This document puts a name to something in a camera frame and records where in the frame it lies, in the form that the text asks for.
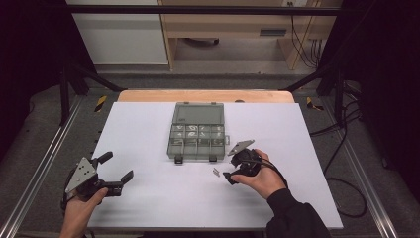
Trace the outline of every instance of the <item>gray floor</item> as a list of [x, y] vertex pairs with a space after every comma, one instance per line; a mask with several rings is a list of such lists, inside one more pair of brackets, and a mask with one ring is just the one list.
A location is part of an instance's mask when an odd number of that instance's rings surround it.
[[[297, 81], [312, 70], [307, 67], [293, 72], [286, 70], [275, 40], [221, 39], [218, 46], [205, 44], [180, 42], [174, 71], [159, 66], [126, 68], [102, 66], [99, 69], [110, 81], [128, 88], [226, 89], [278, 89]], [[112, 102], [118, 97], [118, 93], [104, 89], [90, 79], [88, 83], [91, 90], [87, 96], [81, 96], [80, 110], [22, 220], [18, 237], [25, 237], [28, 232], [33, 237], [36, 235], [54, 237], [59, 232], [62, 215], [58, 205], [66, 174], [81, 157], [89, 157], [94, 151], [95, 140], [100, 137]], [[311, 96], [316, 104], [323, 103], [325, 107], [332, 101], [330, 97], [321, 98], [322, 100], [316, 97], [313, 90], [316, 83], [315, 81], [308, 84], [294, 93], [294, 99], [301, 105], [310, 132], [333, 123], [327, 110], [319, 111], [306, 106], [307, 96]], [[97, 100], [102, 95], [108, 96], [104, 108], [101, 112], [94, 112]], [[52, 87], [34, 96], [32, 106], [33, 112], [28, 116], [15, 143], [0, 164], [2, 197], [0, 224], [2, 225], [13, 211], [58, 129], [60, 119], [58, 87]], [[348, 141], [355, 149], [399, 237], [420, 237], [420, 206], [406, 188], [398, 172], [382, 167], [380, 153], [363, 122], [356, 120], [351, 123], [348, 133]], [[320, 164], [324, 168], [340, 142], [339, 136], [337, 133], [330, 133], [313, 137], [312, 140]], [[357, 184], [349, 166], [348, 155], [344, 150], [338, 154], [328, 171], [328, 176]], [[362, 201], [352, 189], [334, 181], [330, 182], [330, 189], [344, 211], [358, 213], [362, 209]], [[342, 216], [342, 220], [345, 228], [332, 230], [334, 237], [382, 237], [370, 212], [362, 218]], [[179, 236], [172, 233], [163, 237], [182, 237], [182, 234]], [[226, 237], [244, 237], [244, 234], [232, 233]]]

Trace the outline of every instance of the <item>person's arm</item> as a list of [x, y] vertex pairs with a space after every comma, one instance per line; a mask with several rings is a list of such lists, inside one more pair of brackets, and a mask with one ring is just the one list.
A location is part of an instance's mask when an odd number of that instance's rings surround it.
[[[269, 160], [266, 153], [257, 149], [255, 151], [263, 159]], [[231, 179], [248, 185], [267, 200], [274, 212], [274, 218], [266, 226], [268, 238], [331, 237], [314, 208], [308, 203], [295, 200], [274, 170], [262, 166], [254, 177], [234, 175]]]
[[65, 209], [64, 222], [59, 238], [81, 238], [96, 205], [102, 201], [108, 188], [98, 190], [88, 201], [82, 201], [78, 196], [70, 200]]

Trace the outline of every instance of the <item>white table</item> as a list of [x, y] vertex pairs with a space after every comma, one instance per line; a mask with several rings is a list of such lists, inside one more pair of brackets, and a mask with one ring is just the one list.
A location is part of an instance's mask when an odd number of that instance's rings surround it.
[[[286, 177], [294, 197], [311, 203], [328, 228], [343, 228], [331, 192], [295, 103], [224, 103], [226, 134], [232, 144], [255, 139], [250, 146], [267, 152]], [[99, 177], [134, 178], [121, 197], [105, 198], [93, 213], [91, 228], [141, 230], [256, 230], [273, 214], [250, 188], [230, 185], [231, 158], [223, 162], [174, 164], [166, 154], [174, 102], [116, 102], [93, 157], [112, 151], [98, 167]], [[234, 145], [227, 146], [228, 152]]]

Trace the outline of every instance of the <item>human hand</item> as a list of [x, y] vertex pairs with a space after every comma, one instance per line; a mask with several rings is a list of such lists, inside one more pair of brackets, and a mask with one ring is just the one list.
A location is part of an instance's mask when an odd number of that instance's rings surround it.
[[[263, 158], [263, 160], [269, 161], [268, 154], [259, 149], [255, 149], [255, 151]], [[261, 166], [259, 173], [254, 177], [233, 175], [231, 176], [231, 179], [237, 181], [238, 183], [248, 185], [264, 199], [267, 199], [275, 191], [286, 188], [283, 180], [277, 172], [263, 165]]]
[[106, 196], [107, 192], [108, 188], [104, 187], [98, 190], [88, 201], [82, 201], [78, 196], [70, 200], [65, 209], [64, 223], [59, 237], [82, 237], [93, 210]]

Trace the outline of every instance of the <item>aluminum rail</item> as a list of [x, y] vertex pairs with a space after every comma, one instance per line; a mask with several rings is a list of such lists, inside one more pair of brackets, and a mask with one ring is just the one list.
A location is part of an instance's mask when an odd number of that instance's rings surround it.
[[[331, 105], [330, 100], [323, 100], [323, 102], [324, 105], [326, 105], [325, 108], [331, 121], [335, 122], [332, 109], [333, 106]], [[337, 131], [337, 135], [340, 139], [343, 139], [344, 133], [342, 131]], [[380, 235], [383, 238], [397, 238], [398, 234], [392, 224], [392, 221], [390, 220], [382, 202], [380, 201], [379, 196], [377, 195], [370, 179], [368, 178], [368, 175], [365, 172], [355, 150], [353, 149], [351, 142], [346, 140], [343, 146], [349, 166], [355, 176], [359, 188], [367, 199], [367, 206], [370, 210], [371, 216], [374, 219], [374, 222], [376, 223]]]
[[44, 178], [46, 177], [50, 166], [53, 164], [55, 156], [58, 153], [58, 150], [61, 147], [61, 144], [64, 141], [65, 136], [67, 135], [67, 132], [74, 121], [74, 118], [77, 115], [82, 101], [83, 96], [76, 96], [71, 106], [70, 117], [63, 126], [58, 128], [54, 138], [52, 139], [52, 142], [50, 143], [49, 148], [44, 154], [43, 159], [38, 165], [37, 170], [29, 181], [21, 198], [19, 199], [12, 213], [9, 215], [6, 223], [4, 223], [4, 225], [1, 227], [0, 238], [15, 237], [16, 233], [18, 232], [18, 229], [22, 224], [25, 215], [31, 207], [31, 204], [34, 201], [38, 190], [41, 188]]

